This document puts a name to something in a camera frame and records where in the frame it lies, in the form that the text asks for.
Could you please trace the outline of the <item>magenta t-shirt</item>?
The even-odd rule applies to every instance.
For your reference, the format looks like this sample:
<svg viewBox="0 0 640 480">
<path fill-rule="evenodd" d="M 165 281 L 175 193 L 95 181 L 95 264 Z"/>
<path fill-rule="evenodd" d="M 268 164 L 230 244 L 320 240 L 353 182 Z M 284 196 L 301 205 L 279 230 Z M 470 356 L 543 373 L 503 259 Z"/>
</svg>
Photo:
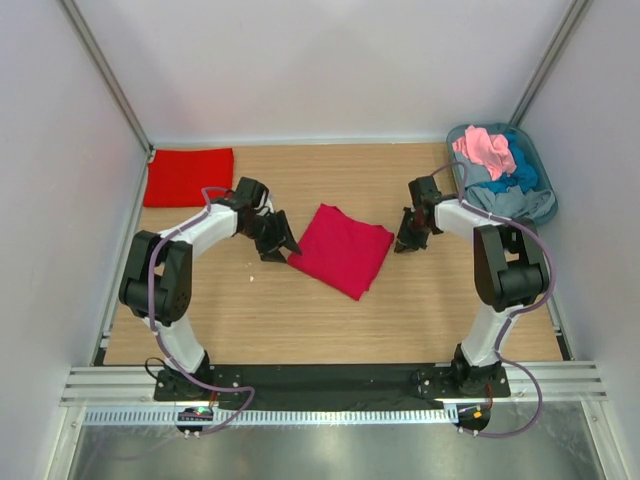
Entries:
<svg viewBox="0 0 640 480">
<path fill-rule="evenodd" d="M 291 254 L 291 267 L 358 301 L 385 261 L 394 234 L 381 225 L 355 220 L 322 203 Z"/>
</svg>

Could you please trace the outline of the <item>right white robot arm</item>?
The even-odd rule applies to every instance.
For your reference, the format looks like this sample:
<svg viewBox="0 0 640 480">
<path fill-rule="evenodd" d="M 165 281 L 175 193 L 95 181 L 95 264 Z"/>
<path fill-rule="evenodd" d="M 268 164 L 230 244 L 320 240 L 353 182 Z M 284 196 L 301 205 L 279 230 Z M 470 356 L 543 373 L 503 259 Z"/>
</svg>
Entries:
<svg viewBox="0 0 640 480">
<path fill-rule="evenodd" d="M 418 177 L 408 188 L 411 205 L 403 209 L 396 253 L 424 250 L 431 235 L 442 233 L 471 243 L 474 286 L 482 306 L 456 346 L 445 381 L 461 395 L 482 395 L 498 379 L 502 344 L 513 325 L 550 291 L 547 252 L 528 219 L 498 217 L 444 195 L 432 176 Z"/>
</svg>

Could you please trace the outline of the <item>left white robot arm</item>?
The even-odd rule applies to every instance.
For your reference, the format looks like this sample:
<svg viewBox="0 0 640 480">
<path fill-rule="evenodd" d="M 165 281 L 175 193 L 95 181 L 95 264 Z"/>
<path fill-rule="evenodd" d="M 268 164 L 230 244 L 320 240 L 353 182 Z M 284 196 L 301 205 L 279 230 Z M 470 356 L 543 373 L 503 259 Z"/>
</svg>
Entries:
<svg viewBox="0 0 640 480">
<path fill-rule="evenodd" d="M 164 371 L 191 400 L 209 392 L 254 391 L 213 383 L 208 354 L 188 316 L 194 261 L 236 235 L 252 240 L 263 262 L 284 263 L 282 249 L 301 252 L 286 213 L 274 208 L 263 183 L 242 177 L 234 189 L 205 187 L 202 195 L 205 206 L 200 213 L 161 232 L 141 230 L 134 235 L 118 293 L 120 303 L 147 324 L 165 357 Z"/>
</svg>

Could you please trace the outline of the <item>grey t-shirt in basket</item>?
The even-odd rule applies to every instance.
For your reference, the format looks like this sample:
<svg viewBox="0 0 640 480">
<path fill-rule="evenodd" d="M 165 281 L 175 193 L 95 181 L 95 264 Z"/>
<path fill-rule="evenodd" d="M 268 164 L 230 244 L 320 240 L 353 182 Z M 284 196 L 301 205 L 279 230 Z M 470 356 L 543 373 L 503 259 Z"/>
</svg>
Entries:
<svg viewBox="0 0 640 480">
<path fill-rule="evenodd" d="M 543 188 L 528 191 L 523 194 L 521 189 L 516 186 L 510 188 L 506 193 L 494 194 L 488 188 L 484 188 L 483 183 L 476 183 L 473 177 L 471 167 L 461 160 L 456 154 L 454 159 L 460 162 L 456 165 L 457 172 L 463 176 L 467 172 L 465 183 L 465 200 L 473 206 L 483 209 L 487 212 L 502 217 L 526 217 L 543 224 L 543 218 L 552 213 L 556 207 L 556 197 L 552 190 Z"/>
</svg>

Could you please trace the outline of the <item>teal plastic laundry basket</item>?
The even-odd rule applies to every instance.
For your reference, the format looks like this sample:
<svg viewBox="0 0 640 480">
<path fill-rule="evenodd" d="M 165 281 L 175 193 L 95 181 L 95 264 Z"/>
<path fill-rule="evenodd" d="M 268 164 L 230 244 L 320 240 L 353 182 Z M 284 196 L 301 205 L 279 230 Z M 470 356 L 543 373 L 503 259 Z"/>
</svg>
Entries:
<svg viewBox="0 0 640 480">
<path fill-rule="evenodd" d="M 460 125 L 447 137 L 454 177 L 465 199 L 504 217 L 526 217 L 537 225 L 557 213 L 555 192 L 530 137 L 508 123 Z"/>
</svg>

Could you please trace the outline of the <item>pink t-shirt in basket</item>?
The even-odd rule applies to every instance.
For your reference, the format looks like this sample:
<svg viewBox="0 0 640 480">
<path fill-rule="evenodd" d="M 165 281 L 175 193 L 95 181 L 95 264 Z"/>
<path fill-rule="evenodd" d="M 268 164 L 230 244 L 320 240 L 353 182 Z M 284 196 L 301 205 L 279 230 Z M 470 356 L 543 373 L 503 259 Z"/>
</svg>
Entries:
<svg viewBox="0 0 640 480">
<path fill-rule="evenodd" d="M 454 153 L 471 167 L 470 177 L 476 183 L 495 181 L 503 173 L 512 174 L 516 169 L 504 135 L 490 134 L 484 127 L 466 127 L 452 147 Z"/>
</svg>

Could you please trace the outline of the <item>folded red t-shirt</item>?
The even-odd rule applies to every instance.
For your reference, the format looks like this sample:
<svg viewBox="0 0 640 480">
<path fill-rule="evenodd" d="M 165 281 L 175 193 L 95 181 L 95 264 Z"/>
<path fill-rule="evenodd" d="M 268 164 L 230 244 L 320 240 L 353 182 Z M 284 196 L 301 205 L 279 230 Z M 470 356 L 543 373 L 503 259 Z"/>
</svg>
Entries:
<svg viewBox="0 0 640 480">
<path fill-rule="evenodd" d="M 148 164 L 145 208 L 202 207 L 202 190 L 220 195 L 232 188 L 234 153 L 231 148 L 157 150 Z"/>
</svg>

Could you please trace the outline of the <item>blue t-shirt in basket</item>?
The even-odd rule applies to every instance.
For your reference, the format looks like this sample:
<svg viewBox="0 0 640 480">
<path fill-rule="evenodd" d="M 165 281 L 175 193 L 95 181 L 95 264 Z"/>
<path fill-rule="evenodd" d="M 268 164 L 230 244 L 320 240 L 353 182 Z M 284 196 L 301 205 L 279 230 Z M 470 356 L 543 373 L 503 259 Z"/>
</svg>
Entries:
<svg viewBox="0 0 640 480">
<path fill-rule="evenodd" d="M 528 161 L 528 157 L 518 145 L 518 136 L 513 133 L 504 134 L 508 148 L 514 159 L 516 169 L 512 174 L 503 173 L 495 181 L 486 182 L 484 188 L 488 188 L 494 194 L 506 193 L 510 188 L 518 186 L 523 194 L 533 190 L 538 182 L 538 173 Z"/>
</svg>

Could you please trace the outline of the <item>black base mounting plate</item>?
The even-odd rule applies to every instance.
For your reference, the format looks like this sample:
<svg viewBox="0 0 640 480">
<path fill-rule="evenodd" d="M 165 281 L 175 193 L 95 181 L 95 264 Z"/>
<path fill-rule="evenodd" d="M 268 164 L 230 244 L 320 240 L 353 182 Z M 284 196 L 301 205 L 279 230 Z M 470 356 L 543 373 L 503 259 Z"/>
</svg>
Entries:
<svg viewBox="0 0 640 480">
<path fill-rule="evenodd" d="M 431 363 L 218 365 L 206 382 L 225 389 L 253 387 L 249 408 L 261 411 L 409 411 L 511 394 L 504 368 L 460 383 L 450 365 Z"/>
</svg>

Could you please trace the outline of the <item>aluminium front rail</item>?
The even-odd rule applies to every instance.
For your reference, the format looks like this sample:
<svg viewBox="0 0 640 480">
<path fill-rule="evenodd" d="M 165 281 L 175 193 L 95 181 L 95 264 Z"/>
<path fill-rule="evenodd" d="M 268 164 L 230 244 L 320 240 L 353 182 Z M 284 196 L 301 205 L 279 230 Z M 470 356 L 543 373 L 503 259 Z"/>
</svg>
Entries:
<svg viewBox="0 0 640 480">
<path fill-rule="evenodd" d="M 526 362 L 523 366 L 537 380 L 546 401 L 607 399 L 604 383 L 592 362 Z M 74 367 L 59 404 L 71 407 L 149 403 L 154 388 L 154 379 L 142 366 Z"/>
</svg>

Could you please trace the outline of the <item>right aluminium frame post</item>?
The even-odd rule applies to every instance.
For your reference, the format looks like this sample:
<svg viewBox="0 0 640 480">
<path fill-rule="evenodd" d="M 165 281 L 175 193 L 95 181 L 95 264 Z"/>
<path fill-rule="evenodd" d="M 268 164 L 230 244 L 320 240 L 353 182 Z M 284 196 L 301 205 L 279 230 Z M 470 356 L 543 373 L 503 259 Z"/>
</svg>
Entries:
<svg viewBox="0 0 640 480">
<path fill-rule="evenodd" d="M 592 0 L 573 0 L 569 3 L 567 11 L 552 35 L 532 77 L 516 104 L 509 120 L 510 124 L 517 126 L 522 124 L 534 101 L 542 92 L 545 83 L 551 77 L 553 70 L 559 64 L 564 51 L 579 29 L 592 4 Z"/>
</svg>

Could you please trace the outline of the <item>aluminium frame post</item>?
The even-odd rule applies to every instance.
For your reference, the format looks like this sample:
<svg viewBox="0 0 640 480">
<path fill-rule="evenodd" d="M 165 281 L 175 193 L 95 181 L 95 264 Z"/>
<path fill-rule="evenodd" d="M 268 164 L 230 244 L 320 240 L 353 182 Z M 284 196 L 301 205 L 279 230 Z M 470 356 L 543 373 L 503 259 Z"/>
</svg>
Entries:
<svg viewBox="0 0 640 480">
<path fill-rule="evenodd" d="M 559 64 L 564 51 L 579 29 L 592 4 L 592 0 L 573 0 L 569 3 L 567 11 L 552 35 L 532 77 L 516 104 L 509 120 L 510 124 L 517 126 L 522 124 L 534 101 L 542 92 L 545 83 L 551 77 L 553 70 Z"/>
<path fill-rule="evenodd" d="M 83 13 L 77 5 L 77 2 L 73 0 L 59 0 L 57 1 L 57 4 L 68 19 L 72 30 L 78 37 L 91 63 L 96 68 L 100 78 L 119 111 L 123 115 L 132 134 L 142 147 L 145 154 L 149 156 L 153 151 L 152 143 L 144 131 L 131 103 L 111 68 L 111 65 L 104 55 Z"/>
</svg>

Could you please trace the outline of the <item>left aluminium frame post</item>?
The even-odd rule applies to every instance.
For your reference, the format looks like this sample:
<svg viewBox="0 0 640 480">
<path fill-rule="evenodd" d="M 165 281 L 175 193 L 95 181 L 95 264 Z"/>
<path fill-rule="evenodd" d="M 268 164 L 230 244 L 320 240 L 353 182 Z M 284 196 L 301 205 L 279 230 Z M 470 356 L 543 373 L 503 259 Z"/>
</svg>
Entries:
<svg viewBox="0 0 640 480">
<path fill-rule="evenodd" d="M 142 147 L 145 154 L 149 156 L 153 151 L 152 143 L 144 131 L 131 103 L 111 68 L 111 65 L 104 55 L 83 13 L 77 5 L 77 2 L 73 0 L 59 0 L 57 1 L 57 4 L 68 19 L 72 30 L 78 37 L 91 63 L 96 68 L 100 78 L 119 111 L 123 115 L 132 134 Z"/>
</svg>

